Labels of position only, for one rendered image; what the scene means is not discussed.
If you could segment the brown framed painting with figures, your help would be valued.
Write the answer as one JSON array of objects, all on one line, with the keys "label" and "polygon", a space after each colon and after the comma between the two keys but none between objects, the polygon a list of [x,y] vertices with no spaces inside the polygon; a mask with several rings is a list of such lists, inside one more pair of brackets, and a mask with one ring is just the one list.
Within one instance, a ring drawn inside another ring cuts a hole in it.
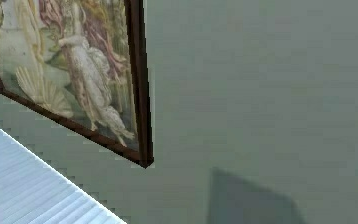
[{"label": "brown framed painting with figures", "polygon": [[0,94],[150,166],[143,0],[0,0]]}]

